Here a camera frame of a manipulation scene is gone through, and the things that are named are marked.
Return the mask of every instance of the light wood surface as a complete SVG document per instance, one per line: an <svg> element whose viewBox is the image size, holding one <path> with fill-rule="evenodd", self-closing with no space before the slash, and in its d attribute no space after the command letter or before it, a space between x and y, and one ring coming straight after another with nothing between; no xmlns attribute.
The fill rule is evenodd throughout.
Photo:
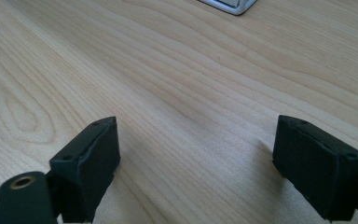
<svg viewBox="0 0 358 224"><path fill-rule="evenodd" d="M115 115L94 223L328 223L271 163L280 114L358 148L358 0L0 0L0 185Z"/></svg>

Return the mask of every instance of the screw hole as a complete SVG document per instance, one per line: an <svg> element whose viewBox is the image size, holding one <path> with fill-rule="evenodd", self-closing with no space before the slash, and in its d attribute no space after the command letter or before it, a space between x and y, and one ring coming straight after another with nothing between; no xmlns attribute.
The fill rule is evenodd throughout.
<svg viewBox="0 0 358 224"><path fill-rule="evenodd" d="M64 161L69 161L69 160L72 159L72 156L64 156L64 157L62 157L62 159L63 159Z"/></svg>
<svg viewBox="0 0 358 224"><path fill-rule="evenodd" d="M357 155L354 154L354 153L352 153L352 152L347 153L347 156L348 156L348 157L351 157L351 158L356 158L356 157L357 157Z"/></svg>
<svg viewBox="0 0 358 224"><path fill-rule="evenodd" d="M35 178L31 175L23 176L15 181L11 182L10 188L11 189L23 189L30 185L32 185L35 182Z"/></svg>

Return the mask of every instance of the silver metal object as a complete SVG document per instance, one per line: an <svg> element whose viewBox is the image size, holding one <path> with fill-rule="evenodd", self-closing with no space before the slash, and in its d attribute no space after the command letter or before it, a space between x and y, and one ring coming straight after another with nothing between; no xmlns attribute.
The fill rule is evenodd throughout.
<svg viewBox="0 0 358 224"><path fill-rule="evenodd" d="M256 0L200 0L203 3L217 7L227 13L240 15L251 7Z"/></svg>

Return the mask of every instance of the wooden table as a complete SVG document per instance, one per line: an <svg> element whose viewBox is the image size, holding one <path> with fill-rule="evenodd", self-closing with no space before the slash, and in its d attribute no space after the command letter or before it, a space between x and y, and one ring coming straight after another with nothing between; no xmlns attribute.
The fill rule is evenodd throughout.
<svg viewBox="0 0 358 224"><path fill-rule="evenodd" d="M115 115L94 223L328 223L271 163L280 114L358 148L358 0L0 0L0 185Z"/></svg>

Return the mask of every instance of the wood grain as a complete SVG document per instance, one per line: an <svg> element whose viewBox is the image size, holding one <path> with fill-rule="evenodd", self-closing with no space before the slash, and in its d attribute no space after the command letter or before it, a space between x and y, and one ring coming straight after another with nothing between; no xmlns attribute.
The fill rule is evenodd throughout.
<svg viewBox="0 0 358 224"><path fill-rule="evenodd" d="M0 185L116 115L95 223L328 223L271 163L280 114L358 148L358 0L0 0Z"/></svg>

